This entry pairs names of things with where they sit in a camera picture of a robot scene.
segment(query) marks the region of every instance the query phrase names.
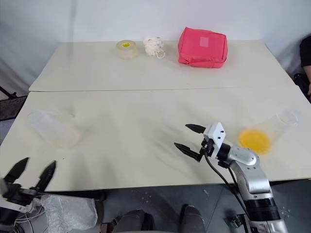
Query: yellow liquid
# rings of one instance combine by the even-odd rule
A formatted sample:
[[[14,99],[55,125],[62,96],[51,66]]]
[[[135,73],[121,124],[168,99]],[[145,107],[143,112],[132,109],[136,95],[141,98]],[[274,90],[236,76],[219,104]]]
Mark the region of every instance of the yellow liquid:
[[[242,147],[249,148],[257,154],[265,154],[271,147],[268,135],[257,129],[243,130],[239,135],[239,143]]]

